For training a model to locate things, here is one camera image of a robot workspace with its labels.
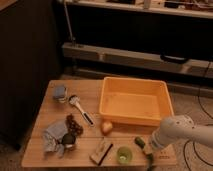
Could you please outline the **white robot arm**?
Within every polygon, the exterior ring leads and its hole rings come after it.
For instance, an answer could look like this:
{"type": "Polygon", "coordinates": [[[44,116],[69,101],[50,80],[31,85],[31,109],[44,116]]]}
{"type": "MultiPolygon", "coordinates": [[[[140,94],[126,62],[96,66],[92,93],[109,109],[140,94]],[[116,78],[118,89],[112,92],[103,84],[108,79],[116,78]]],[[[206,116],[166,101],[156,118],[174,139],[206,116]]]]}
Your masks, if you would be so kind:
{"type": "Polygon", "coordinates": [[[179,139],[189,139],[213,148],[213,126],[197,125],[187,115],[166,117],[152,132],[144,147],[144,152],[152,154],[179,139]]]}

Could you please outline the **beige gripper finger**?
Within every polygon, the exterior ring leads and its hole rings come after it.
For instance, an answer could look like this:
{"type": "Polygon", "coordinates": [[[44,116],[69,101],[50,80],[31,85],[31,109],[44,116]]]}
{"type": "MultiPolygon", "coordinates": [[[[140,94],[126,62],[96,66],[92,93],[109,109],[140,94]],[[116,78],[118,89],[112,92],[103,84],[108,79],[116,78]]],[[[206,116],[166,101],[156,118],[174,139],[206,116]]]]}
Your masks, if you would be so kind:
{"type": "Polygon", "coordinates": [[[143,148],[143,152],[146,154],[146,155],[150,155],[153,153],[153,149],[151,147],[150,144],[146,144],[143,148]]]}

